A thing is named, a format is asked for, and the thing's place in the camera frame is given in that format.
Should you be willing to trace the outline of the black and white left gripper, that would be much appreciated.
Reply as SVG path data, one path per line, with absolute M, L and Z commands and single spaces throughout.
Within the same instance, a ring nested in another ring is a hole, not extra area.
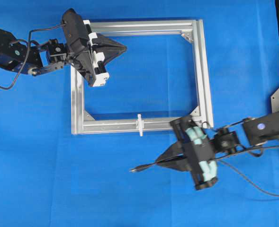
M 109 79 L 105 65 L 127 51 L 127 47 L 102 34 L 91 32 L 90 23 L 72 8 L 62 16 L 63 32 L 71 54 L 68 62 L 91 87 L 101 87 Z

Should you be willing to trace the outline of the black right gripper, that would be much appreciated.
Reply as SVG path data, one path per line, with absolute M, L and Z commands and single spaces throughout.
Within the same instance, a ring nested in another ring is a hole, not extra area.
M 218 181 L 217 163 L 210 139 L 191 116 L 170 122 L 177 142 L 170 145 L 157 159 L 160 167 L 190 171 L 196 190 L 212 187 Z

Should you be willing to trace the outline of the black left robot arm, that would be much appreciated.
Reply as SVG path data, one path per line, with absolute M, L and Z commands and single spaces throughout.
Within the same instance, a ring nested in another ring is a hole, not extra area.
M 17 39 L 0 29 L 0 68 L 17 75 L 38 76 L 71 65 L 91 87 L 105 85 L 109 73 L 105 66 L 127 51 L 127 47 L 93 32 L 89 20 L 68 9 L 57 27 L 62 28 L 66 43 L 50 39 L 39 44 L 30 36 Z

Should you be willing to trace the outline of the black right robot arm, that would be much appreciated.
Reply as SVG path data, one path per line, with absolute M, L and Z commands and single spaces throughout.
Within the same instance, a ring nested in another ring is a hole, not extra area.
M 250 148 L 243 148 L 244 152 L 252 153 L 269 140 L 279 140 L 279 112 L 240 123 L 250 144 Z M 156 159 L 156 165 L 190 172 L 196 190 L 212 187 L 218 181 L 216 154 L 234 155 L 238 152 L 236 148 L 240 142 L 236 132 L 225 126 L 210 139 L 191 116 L 178 118 L 170 125 L 177 141 Z

